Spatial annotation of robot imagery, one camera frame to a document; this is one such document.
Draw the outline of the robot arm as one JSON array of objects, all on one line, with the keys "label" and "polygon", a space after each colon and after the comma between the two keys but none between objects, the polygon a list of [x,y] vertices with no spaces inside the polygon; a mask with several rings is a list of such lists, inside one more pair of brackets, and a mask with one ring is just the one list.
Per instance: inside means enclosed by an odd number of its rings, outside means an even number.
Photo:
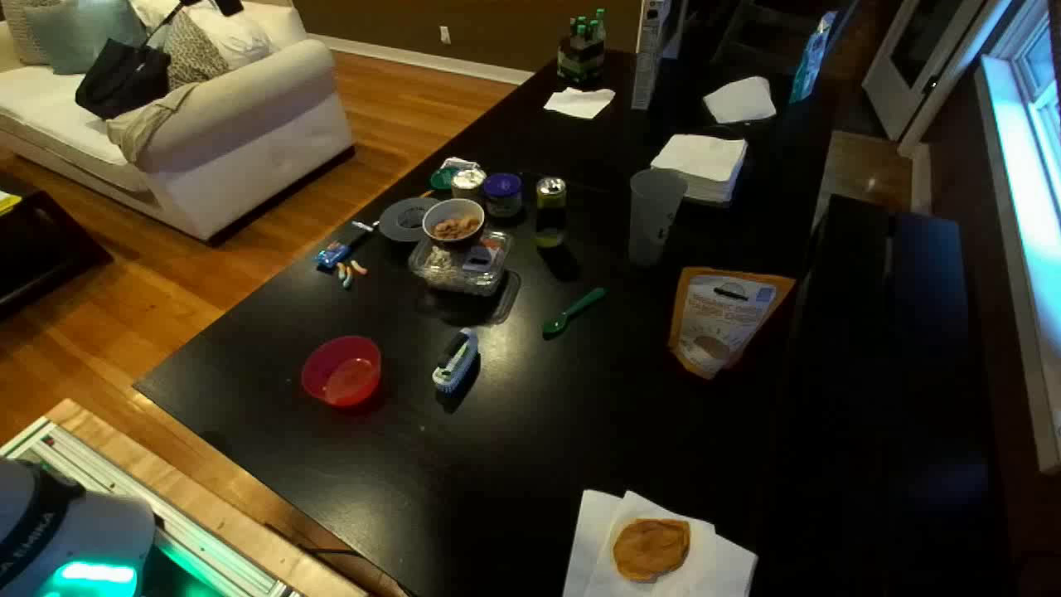
[{"label": "robot arm", "polygon": [[0,597],[137,597],[151,542],[148,503],[0,462]]}]

